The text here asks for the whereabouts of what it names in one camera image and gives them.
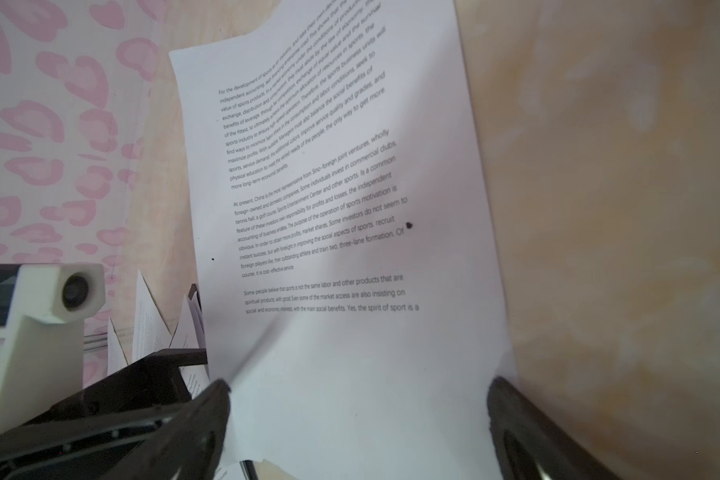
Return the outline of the black and white folder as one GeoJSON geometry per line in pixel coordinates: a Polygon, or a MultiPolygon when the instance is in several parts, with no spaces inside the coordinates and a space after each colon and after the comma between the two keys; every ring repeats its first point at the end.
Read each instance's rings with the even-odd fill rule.
{"type": "Polygon", "coordinates": [[[199,290],[195,283],[190,286],[187,297],[191,304],[195,305],[199,309],[202,309],[199,290]]]}

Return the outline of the hidden paper sheet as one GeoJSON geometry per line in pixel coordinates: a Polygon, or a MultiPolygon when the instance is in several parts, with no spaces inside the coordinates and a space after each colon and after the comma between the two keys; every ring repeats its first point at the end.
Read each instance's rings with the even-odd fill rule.
{"type": "Polygon", "coordinates": [[[284,1],[170,60],[231,457],[498,478],[511,342],[454,4],[284,1]]]}

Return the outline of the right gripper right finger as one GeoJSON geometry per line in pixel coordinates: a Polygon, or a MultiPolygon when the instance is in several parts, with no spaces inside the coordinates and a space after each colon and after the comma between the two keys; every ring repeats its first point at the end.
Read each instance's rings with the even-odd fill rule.
{"type": "Polygon", "coordinates": [[[497,376],[487,394],[490,432],[505,479],[615,479],[617,475],[497,376]]]}

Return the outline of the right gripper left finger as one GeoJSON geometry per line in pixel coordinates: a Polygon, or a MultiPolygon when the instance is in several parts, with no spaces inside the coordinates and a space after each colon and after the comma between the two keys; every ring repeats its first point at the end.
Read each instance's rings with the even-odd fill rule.
{"type": "Polygon", "coordinates": [[[211,479],[219,465],[230,414],[230,388],[211,382],[103,479],[211,479]]]}

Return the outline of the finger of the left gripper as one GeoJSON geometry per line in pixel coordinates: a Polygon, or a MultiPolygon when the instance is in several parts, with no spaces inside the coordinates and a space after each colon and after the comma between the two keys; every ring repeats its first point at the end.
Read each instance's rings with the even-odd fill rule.
{"type": "Polygon", "coordinates": [[[154,352],[53,405],[41,414],[41,421],[78,420],[186,403],[191,394],[181,369],[206,364],[204,349],[154,352]]]}
{"type": "Polygon", "coordinates": [[[0,479],[97,479],[183,407],[25,424],[0,435],[0,479]]]}

